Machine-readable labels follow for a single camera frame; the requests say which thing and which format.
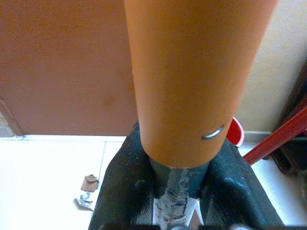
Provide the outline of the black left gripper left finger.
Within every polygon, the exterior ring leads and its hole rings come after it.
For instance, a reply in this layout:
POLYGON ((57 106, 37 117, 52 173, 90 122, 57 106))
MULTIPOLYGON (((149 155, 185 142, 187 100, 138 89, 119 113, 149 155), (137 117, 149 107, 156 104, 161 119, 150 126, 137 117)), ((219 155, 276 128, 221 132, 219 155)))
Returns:
POLYGON ((135 123, 109 163, 88 230, 124 230, 153 224, 155 176, 135 123))

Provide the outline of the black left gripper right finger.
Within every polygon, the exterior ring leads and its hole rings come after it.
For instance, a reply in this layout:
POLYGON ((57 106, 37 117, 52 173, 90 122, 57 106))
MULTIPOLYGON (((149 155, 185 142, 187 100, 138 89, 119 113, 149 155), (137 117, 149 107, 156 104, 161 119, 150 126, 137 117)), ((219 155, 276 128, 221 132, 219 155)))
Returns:
POLYGON ((200 209, 205 225, 283 225, 252 168, 228 140, 209 163, 200 191, 200 209))

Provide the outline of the orange broom handle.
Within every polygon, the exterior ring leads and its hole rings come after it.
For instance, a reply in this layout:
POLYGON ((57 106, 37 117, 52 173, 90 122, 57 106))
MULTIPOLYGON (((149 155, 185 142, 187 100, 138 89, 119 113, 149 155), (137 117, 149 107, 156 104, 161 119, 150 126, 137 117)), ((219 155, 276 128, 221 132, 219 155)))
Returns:
POLYGON ((124 0, 142 147, 169 168, 220 151, 278 0, 124 0))

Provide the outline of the brown cardboard scrap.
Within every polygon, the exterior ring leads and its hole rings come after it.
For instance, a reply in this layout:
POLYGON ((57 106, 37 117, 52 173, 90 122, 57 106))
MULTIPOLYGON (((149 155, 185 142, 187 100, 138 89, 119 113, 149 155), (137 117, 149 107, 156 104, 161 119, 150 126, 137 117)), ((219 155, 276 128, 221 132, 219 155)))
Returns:
POLYGON ((99 180, 93 174, 85 176, 81 185, 81 190, 85 192, 94 192, 99 186, 99 180))

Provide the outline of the crumpled printed paper scrap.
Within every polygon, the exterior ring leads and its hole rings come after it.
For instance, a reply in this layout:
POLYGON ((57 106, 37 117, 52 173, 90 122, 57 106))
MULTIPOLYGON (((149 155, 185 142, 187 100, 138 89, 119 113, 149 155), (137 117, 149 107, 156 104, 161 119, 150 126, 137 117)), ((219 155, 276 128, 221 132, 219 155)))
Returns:
POLYGON ((75 194, 74 202, 79 210, 93 211, 94 210, 94 196, 91 192, 79 191, 75 194))
POLYGON ((188 226, 192 219, 197 199, 189 196, 164 194, 153 200, 153 224, 161 230, 170 230, 174 226, 188 226))

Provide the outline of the red plastic bucket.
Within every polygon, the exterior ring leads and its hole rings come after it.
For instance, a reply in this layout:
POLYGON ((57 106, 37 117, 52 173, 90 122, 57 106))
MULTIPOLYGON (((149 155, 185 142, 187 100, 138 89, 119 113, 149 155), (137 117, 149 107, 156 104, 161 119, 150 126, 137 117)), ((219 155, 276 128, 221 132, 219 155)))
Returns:
POLYGON ((237 148, 239 148, 244 142, 243 127, 235 117, 232 119, 226 138, 237 148))

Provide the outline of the dark brown dustpan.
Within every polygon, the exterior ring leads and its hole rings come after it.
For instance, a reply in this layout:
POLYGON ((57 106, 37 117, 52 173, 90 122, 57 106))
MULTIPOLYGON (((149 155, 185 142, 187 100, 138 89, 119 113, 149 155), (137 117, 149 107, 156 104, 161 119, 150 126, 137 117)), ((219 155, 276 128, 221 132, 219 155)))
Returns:
MULTIPOLYGON (((307 68, 303 69, 288 97, 280 124, 284 124, 307 106, 307 68)), ((302 140, 290 140, 272 153, 278 169, 287 175, 307 170, 307 131, 297 135, 302 140)))

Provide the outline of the brown door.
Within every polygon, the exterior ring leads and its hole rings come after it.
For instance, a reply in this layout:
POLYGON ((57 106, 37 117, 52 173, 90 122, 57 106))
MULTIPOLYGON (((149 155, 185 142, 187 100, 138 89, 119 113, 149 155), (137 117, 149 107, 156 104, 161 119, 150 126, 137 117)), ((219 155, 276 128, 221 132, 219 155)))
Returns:
POLYGON ((0 0, 0 112, 17 135, 126 135, 124 1, 0 0))

